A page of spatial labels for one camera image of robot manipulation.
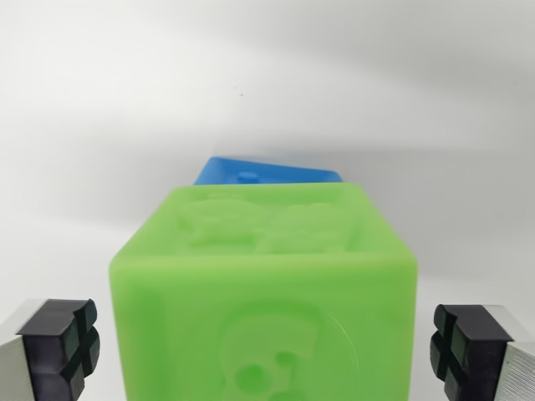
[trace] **blue block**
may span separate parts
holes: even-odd
[[[336,171],[268,165],[252,161],[212,157],[197,177],[195,185],[289,184],[296,182],[341,182]]]

